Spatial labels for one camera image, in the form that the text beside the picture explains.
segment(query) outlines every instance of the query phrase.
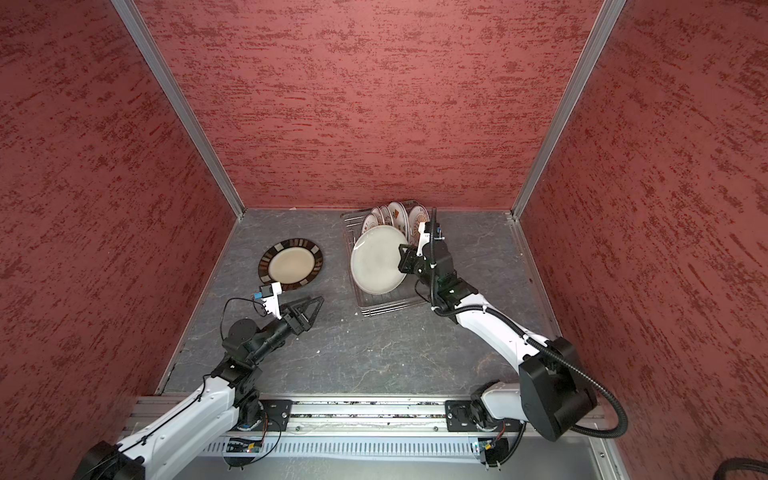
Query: black cable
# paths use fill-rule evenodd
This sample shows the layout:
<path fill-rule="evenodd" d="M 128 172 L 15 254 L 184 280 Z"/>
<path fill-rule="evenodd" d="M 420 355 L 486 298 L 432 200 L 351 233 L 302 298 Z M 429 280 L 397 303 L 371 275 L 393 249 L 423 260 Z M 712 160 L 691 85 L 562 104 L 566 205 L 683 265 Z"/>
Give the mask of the black cable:
<path fill-rule="evenodd" d="M 435 261 L 435 232 L 436 232 L 436 224 L 437 224 L 437 209 L 432 208 L 432 217 L 431 222 L 429 225 L 429 254 L 431 255 L 429 258 L 429 261 L 434 262 Z M 518 326 L 517 323 L 513 322 L 509 317 L 507 317 L 504 313 L 501 313 L 497 310 L 494 310 L 492 308 L 487 308 L 486 306 L 481 305 L 467 305 L 467 306 L 460 306 L 457 309 L 453 310 L 443 310 L 439 306 L 435 305 L 435 268 L 430 265 L 430 274 L 429 274 L 429 299 L 431 300 L 432 304 L 432 310 L 439 316 L 454 316 L 458 315 L 460 313 L 464 312 L 470 312 L 470 311 L 482 311 L 484 313 L 490 313 L 491 315 L 495 316 L 502 322 L 504 322 L 509 328 L 512 329 L 513 332 L 517 333 L 520 338 L 522 338 L 528 345 L 534 347 L 539 352 L 543 353 L 545 356 L 549 357 L 550 359 L 553 359 L 555 362 L 559 362 L 563 366 L 566 366 L 569 368 L 572 372 L 577 373 L 579 376 L 587 380 L 594 388 L 596 388 L 600 394 L 605 397 L 605 399 L 608 401 L 608 403 L 611 404 L 614 411 L 616 412 L 616 416 L 618 417 L 618 424 L 613 427 L 612 429 L 608 430 L 597 430 L 597 429 L 589 429 L 587 427 L 582 427 L 580 425 L 573 425 L 571 427 L 571 430 L 573 430 L 576 433 L 581 433 L 582 435 L 587 435 L 590 437 L 596 437 L 599 439 L 615 439 L 620 436 L 622 436 L 624 433 L 627 432 L 627 429 L 629 428 L 629 418 L 627 417 L 627 413 L 624 411 L 624 407 L 621 406 L 621 403 L 619 400 L 614 396 L 613 393 L 611 393 L 607 388 L 605 388 L 601 383 L 599 383 L 597 380 L 591 378 L 586 373 L 582 372 L 581 369 L 561 357 L 555 352 L 552 352 L 549 348 L 546 346 L 540 344 L 536 340 L 532 339 L 528 336 L 527 333 L 523 331 L 523 329 Z"/>
<path fill-rule="evenodd" d="M 283 429 L 280 428 L 280 422 L 277 423 L 277 431 L 280 433 L 277 435 L 277 441 L 275 442 L 275 445 L 272 445 L 272 448 L 267 453 L 265 453 L 263 457 L 259 457 L 256 460 L 253 460 L 251 463 L 256 463 L 259 460 L 263 460 L 267 455 L 272 453 L 272 451 L 277 448 L 277 444 L 280 443 L 280 439 L 283 437 Z"/>
<path fill-rule="evenodd" d="M 509 452 L 507 452 L 507 456 L 505 456 L 503 460 L 497 463 L 496 464 L 497 466 L 504 465 L 507 462 L 507 460 L 509 460 L 512 457 L 512 455 L 515 453 L 515 450 L 518 449 L 518 447 L 520 446 L 520 441 L 523 439 L 523 433 L 525 433 L 525 426 L 527 424 L 528 424 L 527 422 L 520 422 L 520 431 L 518 432 L 518 436 L 515 437 L 515 441 L 512 443 L 512 446 L 509 447 Z"/>
<path fill-rule="evenodd" d="M 228 299 L 227 302 L 224 304 L 224 309 L 221 310 L 221 320 L 219 321 L 219 335 L 221 336 L 221 339 L 224 340 L 224 314 L 227 312 L 227 307 L 229 306 L 230 302 L 232 300 L 243 300 L 245 302 L 251 302 L 253 305 L 253 309 L 256 310 L 256 304 L 258 303 L 256 300 L 252 300 L 250 298 L 241 298 L 239 296 L 233 296 L 232 298 Z M 256 313 L 258 313 L 260 316 L 266 316 L 266 310 L 264 310 L 264 314 L 262 315 L 259 310 L 256 310 Z"/>
<path fill-rule="evenodd" d="M 752 458 L 729 458 L 720 464 L 712 480 L 725 480 L 725 474 L 733 470 L 750 470 L 768 475 L 768 463 Z"/>
<path fill-rule="evenodd" d="M 259 460 L 263 460 L 264 458 L 266 458 L 267 455 L 272 453 L 274 451 L 274 449 L 277 448 L 277 444 L 280 443 L 280 439 L 283 437 L 283 429 L 280 428 L 280 422 L 277 423 L 277 430 L 280 433 L 277 435 L 277 441 L 275 441 L 275 445 L 272 445 L 272 448 L 267 453 L 265 453 L 264 455 L 260 456 L 259 458 L 254 457 L 254 459 L 251 460 L 250 462 L 239 464 L 239 465 L 232 465 L 227 460 L 227 457 L 223 457 L 224 458 L 224 463 L 226 463 L 230 467 L 240 467 L 240 468 L 242 468 L 242 467 L 245 467 L 245 466 L 248 466 L 248 465 L 252 465 L 252 464 L 258 462 Z"/>
<path fill-rule="evenodd" d="M 207 373 L 207 374 L 203 375 L 203 389 L 202 389 L 202 390 L 200 391 L 200 393 L 199 393 L 199 394 L 198 394 L 198 395 L 197 395 L 197 396 L 194 398 L 194 400 L 192 400 L 191 402 L 189 402 L 189 403 L 188 403 L 188 404 L 187 404 L 187 405 L 186 405 L 184 408 L 182 408 L 182 409 L 181 409 L 181 410 L 179 410 L 178 412 L 174 413 L 174 414 L 173 414 L 173 415 L 172 415 L 172 416 L 171 416 L 171 417 L 170 417 L 168 420 L 166 420 L 165 422 L 162 422 L 160 425 L 158 425 L 157 427 L 155 427 L 155 428 L 154 428 L 154 429 L 153 429 L 151 432 L 149 432 L 148 434 L 146 434 L 146 435 L 142 436 L 140 439 L 138 439 L 138 441 L 136 441 L 136 442 L 135 442 L 133 445 L 131 445 L 130 447 L 127 447 L 127 448 L 126 448 L 126 449 L 124 449 L 124 450 L 120 450 L 119 452 L 115 452 L 115 453 L 113 453 L 112 455 L 109 455 L 107 458 L 104 458 L 103 460 L 101 460 L 101 461 L 100 461 L 99 463 L 97 463 L 97 464 L 96 464 L 96 465 L 95 465 L 93 468 L 91 468 L 90 470 L 88 470 L 87 472 L 85 472 L 85 473 L 84 473 L 84 474 L 83 474 L 83 475 L 82 475 L 82 476 L 81 476 L 81 477 L 80 477 L 78 480 L 84 480 L 84 479 L 85 479 L 86 477 L 88 477 L 88 476 L 91 474 L 91 472 L 93 472 L 93 471 L 94 471 L 96 468 L 99 468 L 99 467 L 100 467 L 100 466 L 102 466 L 104 463 L 106 463 L 106 462 L 109 462 L 110 460 L 114 460 L 114 461 L 116 462 L 116 461 L 118 460 L 118 459 L 116 458 L 116 457 L 118 456 L 118 454 L 121 454 L 121 453 L 125 453 L 125 452 L 127 452 L 128 450 L 132 449 L 133 447 L 135 447 L 136 445 L 138 445 L 138 444 L 140 444 L 140 443 L 141 443 L 141 444 L 146 444 L 146 443 L 147 443 L 147 439 L 148 439 L 148 438 L 149 438 L 149 437 L 150 437 L 152 434 L 154 434 L 154 433 L 155 433 L 157 430 L 159 430 L 159 429 L 163 428 L 163 427 L 164 427 L 164 426 L 165 426 L 165 425 L 166 425 L 168 422 L 170 422 L 171 420 L 175 419 L 175 418 L 176 418 L 177 416 L 179 416 L 179 414 L 181 414 L 181 413 L 182 413 L 184 410 L 186 410 L 186 409 L 190 408 L 192 405 L 194 405 L 194 404 L 195 404 L 195 402 L 199 402 L 199 401 L 200 401 L 200 399 L 202 399 L 202 398 L 203 398 L 203 394 L 205 393 L 205 380 L 206 380 L 206 379 L 207 379 L 209 376 L 210 376 L 210 374 L 209 374 L 209 373 Z"/>
<path fill-rule="evenodd" d="M 422 300 L 429 303 L 429 299 L 425 296 L 423 296 L 421 293 L 419 293 L 419 281 L 416 280 L 416 283 L 413 284 L 413 291 L 416 292 L 416 295 L 420 296 Z"/>

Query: red textured wall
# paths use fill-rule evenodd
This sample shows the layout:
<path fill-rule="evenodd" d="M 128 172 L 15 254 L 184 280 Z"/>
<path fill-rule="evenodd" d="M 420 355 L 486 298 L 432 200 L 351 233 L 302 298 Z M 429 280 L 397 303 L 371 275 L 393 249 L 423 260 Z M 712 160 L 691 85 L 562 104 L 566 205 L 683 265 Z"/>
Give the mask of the red textured wall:
<path fill-rule="evenodd" d="M 234 215 L 108 0 L 0 6 L 0 470 L 152 393 Z"/>
<path fill-rule="evenodd" d="M 137 0 L 247 207 L 511 207 L 601 3 Z"/>
<path fill-rule="evenodd" d="M 524 212 L 633 480 L 768 459 L 768 5 L 628 2 Z"/>

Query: dish rack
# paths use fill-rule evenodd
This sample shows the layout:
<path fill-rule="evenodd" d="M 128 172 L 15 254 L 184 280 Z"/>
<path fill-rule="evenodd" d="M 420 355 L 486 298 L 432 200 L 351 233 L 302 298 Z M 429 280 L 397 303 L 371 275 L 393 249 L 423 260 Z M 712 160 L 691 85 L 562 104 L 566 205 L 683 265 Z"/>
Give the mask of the dish rack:
<path fill-rule="evenodd" d="M 406 208 L 406 213 L 408 214 L 411 213 L 413 207 L 419 204 L 416 200 L 406 200 L 400 203 Z M 349 274 L 349 282 L 355 290 L 355 299 L 357 300 L 357 306 L 360 308 L 360 312 L 364 316 L 373 316 L 424 303 L 424 300 L 417 295 L 414 290 L 414 286 L 418 281 L 416 275 L 406 275 L 406 278 L 397 288 L 389 293 L 384 293 L 383 295 L 372 295 L 371 293 L 363 292 L 352 278 L 352 270 L 349 267 L 349 258 L 352 256 L 352 248 L 355 247 L 355 242 L 360 238 L 362 221 L 371 214 L 371 211 L 372 208 L 366 208 L 341 215 L 344 229 L 344 243 L 346 244 L 347 253 L 347 273 Z"/>

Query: stacked plates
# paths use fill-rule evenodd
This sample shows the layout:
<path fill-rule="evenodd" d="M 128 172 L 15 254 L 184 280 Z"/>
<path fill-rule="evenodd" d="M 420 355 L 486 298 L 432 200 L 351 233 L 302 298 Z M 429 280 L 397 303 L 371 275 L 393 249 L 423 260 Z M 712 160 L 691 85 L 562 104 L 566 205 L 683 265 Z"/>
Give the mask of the stacked plates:
<path fill-rule="evenodd" d="M 400 202 L 371 209 L 349 260 L 352 277 L 362 291 L 383 295 L 397 288 L 406 278 L 398 270 L 400 245 L 418 244 L 419 223 L 426 221 L 427 210 L 419 204 L 410 213 Z"/>

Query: brown patterned plate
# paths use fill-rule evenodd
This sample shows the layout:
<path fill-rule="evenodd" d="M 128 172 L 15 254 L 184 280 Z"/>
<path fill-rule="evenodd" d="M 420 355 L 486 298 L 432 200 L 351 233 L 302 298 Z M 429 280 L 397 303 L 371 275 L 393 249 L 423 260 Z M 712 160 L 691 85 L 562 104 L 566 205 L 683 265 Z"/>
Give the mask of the brown patterned plate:
<path fill-rule="evenodd" d="M 259 260 L 259 278 L 264 285 L 280 282 L 285 290 L 295 290 L 315 279 L 323 268 L 323 252 L 306 238 L 290 238 L 276 243 Z"/>

